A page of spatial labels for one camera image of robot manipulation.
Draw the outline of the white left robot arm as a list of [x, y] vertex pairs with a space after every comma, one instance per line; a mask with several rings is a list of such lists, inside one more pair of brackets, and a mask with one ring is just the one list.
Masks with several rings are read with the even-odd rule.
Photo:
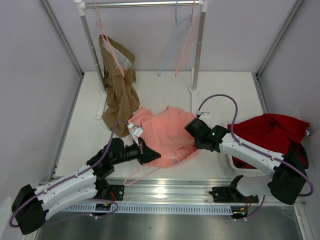
[[73, 173], [36, 188], [30, 184], [23, 186], [11, 206], [9, 225], [20, 229], [23, 235], [31, 234], [73, 204], [105, 199], [110, 187], [106, 178], [114, 172], [115, 165], [132, 160], [145, 165], [160, 157], [141, 137], [131, 145], [125, 145], [121, 138], [112, 138]]

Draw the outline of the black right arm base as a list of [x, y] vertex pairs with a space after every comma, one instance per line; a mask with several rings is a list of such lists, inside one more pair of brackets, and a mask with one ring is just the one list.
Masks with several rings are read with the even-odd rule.
[[256, 195], [245, 195], [237, 190], [237, 186], [243, 178], [243, 175], [237, 175], [228, 186], [214, 186], [208, 192], [212, 196], [214, 203], [244, 204], [244, 206], [231, 207], [231, 218], [235, 221], [246, 221], [253, 214], [249, 213], [249, 208], [252, 204], [259, 202], [259, 198]]

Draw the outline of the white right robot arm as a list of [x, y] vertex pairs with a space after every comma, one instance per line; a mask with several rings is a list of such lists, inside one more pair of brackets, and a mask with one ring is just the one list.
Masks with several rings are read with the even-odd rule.
[[282, 154], [265, 149], [220, 125], [210, 128], [199, 118], [188, 123], [185, 130], [194, 138], [197, 149], [238, 158], [264, 173], [264, 176], [234, 179], [228, 189], [228, 196], [234, 202], [250, 195], [271, 195], [286, 205], [293, 205], [308, 182], [299, 156], [292, 151]]

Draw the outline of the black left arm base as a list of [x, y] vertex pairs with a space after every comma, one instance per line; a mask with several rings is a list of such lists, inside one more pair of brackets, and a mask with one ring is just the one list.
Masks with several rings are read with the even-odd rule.
[[95, 189], [97, 190], [95, 199], [122, 201], [125, 193], [125, 186], [120, 184], [109, 184], [105, 178], [98, 177], [95, 181]]

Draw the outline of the pink skirt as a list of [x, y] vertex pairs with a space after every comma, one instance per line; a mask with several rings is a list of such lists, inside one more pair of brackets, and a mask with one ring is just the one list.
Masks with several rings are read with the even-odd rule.
[[160, 158], [149, 162], [148, 167], [167, 168], [196, 153], [195, 140], [185, 130], [195, 118], [196, 116], [190, 112], [168, 106], [156, 115], [142, 107], [129, 119], [133, 125], [142, 127], [143, 133], [140, 137], [146, 145], [161, 155]]

